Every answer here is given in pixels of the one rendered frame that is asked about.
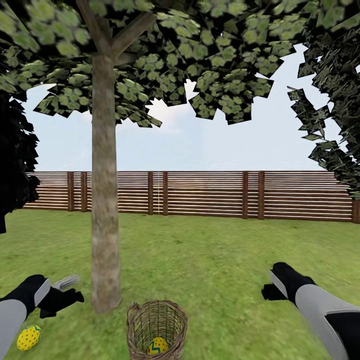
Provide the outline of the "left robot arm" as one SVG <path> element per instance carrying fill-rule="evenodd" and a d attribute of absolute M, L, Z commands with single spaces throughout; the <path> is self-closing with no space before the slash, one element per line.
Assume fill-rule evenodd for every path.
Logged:
<path fill-rule="evenodd" d="M 19 329 L 38 307 L 39 317 L 45 319 L 74 304 L 84 302 L 82 292 L 75 288 L 63 291 L 80 281 L 73 274 L 54 283 L 42 275 L 28 277 L 5 297 L 0 298 L 0 360 L 3 360 Z"/>

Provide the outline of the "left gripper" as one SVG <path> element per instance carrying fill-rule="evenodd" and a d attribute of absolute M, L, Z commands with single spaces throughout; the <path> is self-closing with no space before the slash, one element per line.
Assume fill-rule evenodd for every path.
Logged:
<path fill-rule="evenodd" d="M 74 304 L 76 301 L 84 302 L 85 298 L 82 292 L 76 292 L 75 288 L 71 288 L 67 291 L 62 292 L 56 289 L 57 296 L 52 304 L 46 308 L 40 309 L 39 317 L 45 319 L 56 314 L 58 311 Z"/>

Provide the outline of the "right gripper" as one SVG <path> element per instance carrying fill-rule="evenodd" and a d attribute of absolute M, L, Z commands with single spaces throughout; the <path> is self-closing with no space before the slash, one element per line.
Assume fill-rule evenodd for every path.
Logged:
<path fill-rule="evenodd" d="M 286 300 L 286 297 L 278 290 L 278 288 L 274 284 L 264 285 L 261 293 L 265 301 Z"/>

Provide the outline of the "easter egg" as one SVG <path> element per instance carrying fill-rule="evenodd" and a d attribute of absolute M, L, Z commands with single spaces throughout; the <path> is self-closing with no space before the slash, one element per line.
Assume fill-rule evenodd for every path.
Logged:
<path fill-rule="evenodd" d="M 150 341 L 149 347 L 146 351 L 151 355 L 166 352 L 168 349 L 169 346 L 166 339 L 162 336 L 156 336 Z"/>
<path fill-rule="evenodd" d="M 37 325 L 28 326 L 18 337 L 17 347 L 22 351 L 32 349 L 41 337 L 41 329 Z"/>

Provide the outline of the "wicker basket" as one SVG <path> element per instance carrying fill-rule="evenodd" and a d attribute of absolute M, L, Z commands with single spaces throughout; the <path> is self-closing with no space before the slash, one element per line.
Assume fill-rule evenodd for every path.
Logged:
<path fill-rule="evenodd" d="M 155 307 L 157 308 L 155 310 L 157 315 L 160 313 L 164 314 L 163 320 L 160 318 L 155 320 L 155 327 L 164 328 L 166 331 L 169 331 L 171 342 L 166 341 L 168 351 L 148 354 L 149 344 L 142 349 L 139 349 L 138 344 L 147 333 L 147 326 L 144 326 L 144 324 L 152 314 L 151 310 L 154 310 Z M 131 310 L 135 310 L 135 313 L 132 315 L 130 315 Z M 137 302 L 133 302 L 127 311 L 126 324 L 126 340 L 130 360 L 183 360 L 188 322 L 189 316 L 186 316 L 182 307 L 170 300 L 150 300 L 141 306 Z M 177 332 L 176 328 L 178 329 Z"/>

